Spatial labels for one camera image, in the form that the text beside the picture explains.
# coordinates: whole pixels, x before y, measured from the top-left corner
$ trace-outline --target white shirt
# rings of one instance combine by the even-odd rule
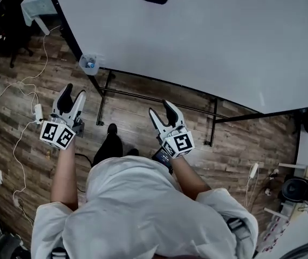
[[[256,219],[227,190],[210,190],[193,201],[180,192],[164,165],[147,158],[110,158],[94,166],[86,200],[75,212],[60,202],[39,206],[33,259],[50,258],[61,243],[71,259],[151,259],[154,254],[237,258],[235,235],[224,220],[230,217],[247,225],[251,254],[256,246]]]

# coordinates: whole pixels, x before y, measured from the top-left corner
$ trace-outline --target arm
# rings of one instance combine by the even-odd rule
[[[182,192],[190,199],[196,200],[199,193],[211,190],[184,157],[171,159],[170,163]]]
[[[71,210],[78,208],[76,168],[74,151],[76,138],[66,150],[60,150],[56,174],[51,188],[51,202],[60,201]]]

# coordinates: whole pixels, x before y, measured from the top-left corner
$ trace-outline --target metal frame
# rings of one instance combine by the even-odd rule
[[[70,27],[69,27],[69,24],[68,24],[68,22],[67,22],[67,20],[66,20],[66,18],[64,16],[64,13],[63,13],[60,5],[59,5],[59,2],[58,2],[58,0],[52,0],[52,3],[53,3],[54,7],[57,10],[59,18],[61,19],[62,27],[64,28],[63,31],[62,31],[62,33],[64,35],[64,38],[65,38],[68,46],[72,50],[72,52],[73,52],[74,56],[76,57],[76,59],[79,60],[79,58],[82,55],[82,51],[81,51],[81,49],[80,49],[80,47],[79,47],[79,45],[78,45],[78,43],[77,43],[77,41],[75,39],[75,37],[74,37]],[[105,87],[100,87],[94,76],[88,76],[88,78],[91,81],[91,83],[94,85],[96,90],[101,95],[101,103],[100,103],[100,108],[99,108],[98,117],[97,117],[97,123],[96,123],[97,125],[102,125],[103,124],[103,122],[100,119],[101,119],[102,108],[103,108],[103,105],[104,105],[104,102],[105,102],[105,96],[106,96],[107,92],[113,92],[113,93],[117,93],[117,94],[131,96],[131,97],[136,97],[136,98],[156,101],[156,102],[159,102],[159,103],[162,102],[162,100],[160,100],[160,99],[156,99],[156,98],[152,98],[152,97],[148,97],[148,96],[142,96],[142,95],[138,95],[138,94],[135,94],[135,93],[124,92],[124,91],[120,91],[120,90],[116,90],[116,89],[112,89],[112,88],[108,87],[112,77],[114,76],[114,74],[112,74],[112,71],[117,71],[117,72],[121,72],[121,73],[125,73],[125,74],[131,74],[131,75],[135,75],[135,76],[139,76],[139,77],[144,77],[144,78],[149,78],[149,77],[145,77],[145,76],[142,76],[142,75],[133,74],[133,73],[129,73],[129,72],[124,72],[124,71],[107,69],[107,68],[103,68],[103,69],[109,70]],[[155,78],[149,78],[149,79],[153,79],[153,80],[157,80],[157,81],[162,81],[162,80],[155,79]],[[178,85],[178,84],[170,83],[170,82],[167,82],[167,81],[162,81],[162,82],[173,84],[173,85]],[[184,88],[187,88],[187,89],[192,89],[190,87],[186,87],[186,86],[182,86],[182,85],[178,85],[178,86],[181,86],[181,87],[184,87]],[[205,93],[203,91],[199,91],[199,90],[195,90],[195,89],[193,89],[193,90],[197,91],[197,92],[200,92],[200,93],[204,93],[204,94],[210,95],[209,93]],[[253,113],[253,114],[247,114],[247,115],[242,115],[242,116],[236,116],[236,117],[228,118],[228,117],[225,117],[225,116],[217,114],[218,99],[225,100],[225,99],[222,99],[222,98],[214,96],[214,99],[212,100],[214,102],[214,111],[213,112],[208,112],[208,111],[204,111],[204,110],[199,110],[197,108],[188,107],[188,106],[184,106],[184,105],[177,105],[176,104],[176,106],[178,106],[178,107],[186,108],[186,109],[189,109],[189,110],[193,110],[193,111],[196,111],[196,112],[201,112],[201,113],[205,113],[205,114],[213,116],[213,126],[211,128],[210,141],[204,142],[205,145],[209,145],[210,147],[213,146],[214,135],[215,135],[215,127],[216,127],[216,124],[218,124],[218,123],[232,122],[232,121],[242,121],[242,120],[251,120],[251,119],[257,119],[257,118],[265,118],[265,117],[273,117],[273,116],[279,116],[279,115],[286,115],[286,114],[292,114],[292,113],[299,112],[299,111],[301,111],[303,109],[303,108],[301,108],[301,109],[296,109],[296,110],[281,111],[281,112],[268,113],[268,114]],[[298,155],[298,150],[299,150],[299,139],[300,139],[300,129],[298,129],[295,163],[297,161],[297,155]]]

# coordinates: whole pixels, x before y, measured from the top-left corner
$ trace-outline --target black pants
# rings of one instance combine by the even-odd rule
[[[122,157],[122,142],[116,133],[109,133],[106,140],[99,148],[93,161],[93,166],[107,158]]]

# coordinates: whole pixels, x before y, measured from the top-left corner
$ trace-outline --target wooden floor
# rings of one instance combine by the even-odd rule
[[[87,101],[81,116],[85,122],[85,132],[84,137],[77,140],[77,152],[93,158],[106,136],[107,126],[114,122],[124,142],[124,152],[136,147],[142,156],[151,157],[159,148],[159,144],[155,139],[156,132],[148,116],[148,109],[152,107],[164,116],[162,104],[109,93],[102,112],[105,125],[96,126],[100,95],[78,67],[58,30],[46,37],[45,46],[49,55],[45,71],[40,77],[28,79],[26,83],[36,84],[46,117],[51,112],[53,99],[66,84],[73,83],[73,95],[82,89],[86,90]],[[0,93],[7,85],[27,76],[35,76],[42,70],[46,62],[42,36],[32,37],[30,48],[34,55],[29,57],[23,51],[17,57],[13,69],[9,68],[9,58],[0,57]],[[116,78],[110,83],[112,88],[168,99],[173,103],[203,110],[213,110],[211,96],[127,74],[115,75]],[[97,80],[101,85],[104,85],[106,76],[106,71],[98,73]],[[29,86],[25,89],[27,93],[32,90]],[[32,228],[22,211],[12,203],[13,191],[24,186],[22,169],[14,159],[12,150],[25,125],[33,119],[30,111],[31,98],[32,95],[24,97],[17,85],[9,88],[0,98],[0,170],[3,173],[3,184],[0,185],[0,219],[6,229],[22,237],[28,248]],[[211,148],[204,146],[203,142],[210,138],[212,118],[190,110],[182,112],[196,145],[195,150],[186,158],[212,188],[224,187],[243,203],[250,166],[254,162],[259,162],[259,179],[252,212],[258,219],[260,229],[263,230],[271,217],[263,212],[263,207],[278,208],[279,202],[275,197],[282,185],[284,174],[290,170],[279,169],[279,178],[271,184],[274,192],[271,197],[265,196],[262,188],[268,181],[268,174],[277,168],[279,162],[293,163],[296,149],[296,136],[292,134],[293,120],[290,120],[289,116],[279,116],[217,124],[214,146]],[[219,102],[218,112],[226,116],[250,113],[227,101]],[[25,168],[27,184],[27,189],[20,193],[19,197],[23,200],[24,210],[33,219],[36,208],[49,201],[58,155],[56,149],[39,141],[39,133],[40,127],[29,125],[16,149],[16,156]],[[77,158],[80,189],[85,187],[89,170],[87,160]],[[254,183],[250,184],[249,194],[253,188]],[[79,197],[83,203],[83,193],[79,192]]]

